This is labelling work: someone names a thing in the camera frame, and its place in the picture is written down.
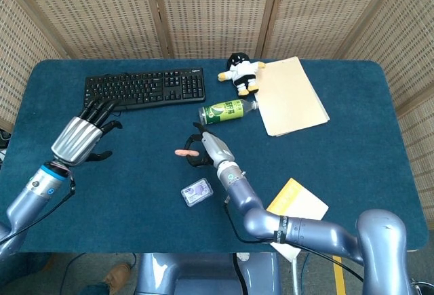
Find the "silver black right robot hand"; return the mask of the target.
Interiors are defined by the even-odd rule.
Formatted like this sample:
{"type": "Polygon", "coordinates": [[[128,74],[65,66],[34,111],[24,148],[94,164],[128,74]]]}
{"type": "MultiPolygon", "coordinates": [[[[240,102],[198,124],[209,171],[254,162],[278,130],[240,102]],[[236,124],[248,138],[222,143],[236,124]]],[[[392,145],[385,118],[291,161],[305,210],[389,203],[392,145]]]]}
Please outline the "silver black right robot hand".
{"type": "Polygon", "coordinates": [[[224,161],[234,161],[235,156],[228,146],[215,134],[207,130],[200,123],[194,122],[193,125],[199,130],[198,134],[191,134],[184,145],[184,148],[190,151],[190,146],[194,142],[202,143],[205,153],[202,157],[187,155],[188,163],[193,167],[212,165],[215,168],[224,161]]]}

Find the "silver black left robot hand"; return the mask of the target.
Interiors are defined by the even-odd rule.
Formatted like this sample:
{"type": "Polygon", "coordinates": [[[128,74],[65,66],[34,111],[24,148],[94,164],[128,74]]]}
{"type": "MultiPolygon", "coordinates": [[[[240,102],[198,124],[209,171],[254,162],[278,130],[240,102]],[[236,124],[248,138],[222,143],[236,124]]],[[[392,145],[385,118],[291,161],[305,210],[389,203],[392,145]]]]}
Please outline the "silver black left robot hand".
{"type": "Polygon", "coordinates": [[[112,129],[123,127],[117,120],[105,122],[118,103],[117,100],[101,98],[90,100],[83,110],[68,122],[53,143],[51,150],[54,159],[68,167],[108,159],[113,154],[112,151],[94,153],[93,150],[100,139],[112,129]]]}

